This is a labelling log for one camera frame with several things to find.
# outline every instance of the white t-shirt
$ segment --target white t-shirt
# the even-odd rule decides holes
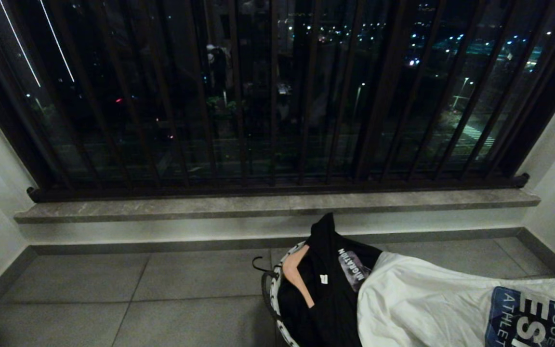
[[[383,252],[357,325],[363,347],[555,347],[555,279],[488,279]]]

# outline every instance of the printed graphic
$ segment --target printed graphic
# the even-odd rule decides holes
[[[555,301],[497,286],[485,347],[555,347]]]
[[[363,281],[370,276],[371,270],[361,263],[355,252],[344,251],[344,248],[337,252],[340,254],[340,265],[346,275],[346,279],[348,279],[348,283],[350,283],[355,293],[358,293]]]

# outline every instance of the blue logo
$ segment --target blue logo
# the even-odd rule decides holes
[[[485,347],[555,347],[555,301],[497,286]]]

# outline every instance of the clothes hanger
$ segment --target clothes hanger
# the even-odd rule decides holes
[[[308,287],[305,286],[304,280],[301,278],[301,274],[299,274],[299,270],[297,266],[301,262],[301,259],[304,258],[305,254],[310,250],[310,246],[304,244],[301,250],[296,251],[295,253],[286,257],[284,264],[282,265],[282,271],[284,272],[284,276],[286,279],[291,282],[299,292],[304,296],[305,303],[308,305],[308,308],[312,308],[314,306],[314,300],[308,291]]]

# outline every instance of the tiled floor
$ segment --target tiled floor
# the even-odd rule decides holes
[[[469,274],[553,277],[515,238],[376,246]],[[40,256],[0,302],[0,347],[281,347],[251,260],[285,253]]]

